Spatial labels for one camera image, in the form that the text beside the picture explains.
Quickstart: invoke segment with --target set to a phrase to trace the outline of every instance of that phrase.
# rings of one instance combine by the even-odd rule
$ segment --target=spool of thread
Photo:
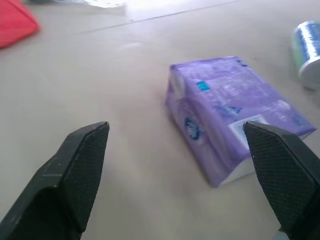
[[[306,21],[293,32],[293,56],[300,82],[309,89],[320,89],[320,23]]]

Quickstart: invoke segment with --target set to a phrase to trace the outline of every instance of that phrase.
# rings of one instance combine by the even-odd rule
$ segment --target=beige table surface
[[[42,32],[0,51],[0,219],[69,132],[109,121],[83,240],[272,239],[279,223],[254,174],[205,182],[164,108],[168,67],[240,56],[320,127],[319,93],[298,83],[289,52],[292,30],[320,20],[320,1],[181,2],[176,12],[202,9],[77,21],[55,15],[60,5],[30,6]],[[319,131],[305,142],[320,156]]]

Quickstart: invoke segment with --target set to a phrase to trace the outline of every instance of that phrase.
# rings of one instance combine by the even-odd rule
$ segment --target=purple tissue pack
[[[316,130],[236,56],[171,65],[165,104],[213,187],[255,171],[245,121],[302,139]]]

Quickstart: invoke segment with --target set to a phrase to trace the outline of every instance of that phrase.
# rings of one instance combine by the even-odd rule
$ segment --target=red cloth
[[[0,0],[0,48],[39,30],[39,25],[20,0]]]

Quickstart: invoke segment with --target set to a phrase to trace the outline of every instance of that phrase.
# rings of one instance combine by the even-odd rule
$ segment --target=red object
[[[39,25],[19,0],[0,0],[0,48],[36,33]]]

